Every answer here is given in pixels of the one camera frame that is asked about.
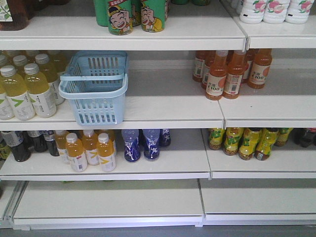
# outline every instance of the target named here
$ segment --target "white bottle cap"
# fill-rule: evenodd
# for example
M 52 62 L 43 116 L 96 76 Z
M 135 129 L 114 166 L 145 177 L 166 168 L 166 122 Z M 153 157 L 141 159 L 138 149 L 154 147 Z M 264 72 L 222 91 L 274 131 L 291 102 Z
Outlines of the white bottle cap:
M 66 136 L 66 140 L 67 140 L 67 142 L 69 142 L 69 143 L 75 143 L 75 142 L 78 140 L 77 134 L 75 134 L 75 133 L 69 133 L 69 134 Z
M 12 65 L 2 67 L 0 72 L 3 77 L 11 77 L 16 74 L 15 67 Z
M 34 75 L 40 71 L 40 68 L 36 63 L 29 63 L 24 66 L 24 71 L 28 75 Z
M 18 55 L 13 58 L 13 62 L 16 66 L 24 66 L 28 63 L 28 59 L 24 55 Z
M 45 53 L 41 53 L 35 56 L 35 61 L 38 64 L 46 64 L 49 62 L 49 56 Z

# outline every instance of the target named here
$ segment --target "plastic shopping basket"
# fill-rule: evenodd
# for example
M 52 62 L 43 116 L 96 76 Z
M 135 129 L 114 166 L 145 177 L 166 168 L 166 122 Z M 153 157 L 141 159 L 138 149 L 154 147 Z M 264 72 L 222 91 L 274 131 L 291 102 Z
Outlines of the plastic shopping basket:
M 123 121 L 128 85 L 124 51 L 79 51 L 60 79 L 59 93 L 69 100 L 80 125 Z

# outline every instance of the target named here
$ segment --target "green can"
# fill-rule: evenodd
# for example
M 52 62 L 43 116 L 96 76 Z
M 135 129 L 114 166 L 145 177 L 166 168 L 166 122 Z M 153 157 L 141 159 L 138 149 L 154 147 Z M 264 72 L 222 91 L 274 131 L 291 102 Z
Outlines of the green can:
M 165 0 L 141 0 L 142 29 L 147 32 L 160 32 L 165 23 Z
M 106 0 L 108 28 L 113 35 L 127 35 L 133 31 L 131 0 Z

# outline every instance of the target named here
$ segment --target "dark soda bottle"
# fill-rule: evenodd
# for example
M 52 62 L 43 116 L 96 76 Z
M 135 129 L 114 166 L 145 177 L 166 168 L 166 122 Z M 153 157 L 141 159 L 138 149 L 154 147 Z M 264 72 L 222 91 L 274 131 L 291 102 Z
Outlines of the dark soda bottle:
M 31 152 L 23 142 L 22 131 L 2 131 L 1 134 L 11 148 L 16 161 L 23 162 L 30 158 Z

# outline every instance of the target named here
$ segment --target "orange juice bottle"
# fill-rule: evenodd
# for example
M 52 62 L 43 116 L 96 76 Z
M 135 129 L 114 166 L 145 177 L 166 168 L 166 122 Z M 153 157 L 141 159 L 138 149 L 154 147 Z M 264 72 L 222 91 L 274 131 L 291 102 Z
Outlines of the orange juice bottle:
M 261 48 L 255 55 L 248 85 L 254 89 L 261 89 L 265 86 L 266 78 L 272 63 L 270 48 Z
M 223 96 L 227 99 L 236 99 L 239 96 L 239 87 L 245 72 L 245 54 L 245 51 L 235 50 L 228 64 L 228 73 L 223 92 Z
M 222 98 L 227 74 L 227 54 L 228 50 L 216 51 L 214 63 L 211 65 L 207 80 L 205 93 L 207 99 L 219 100 Z

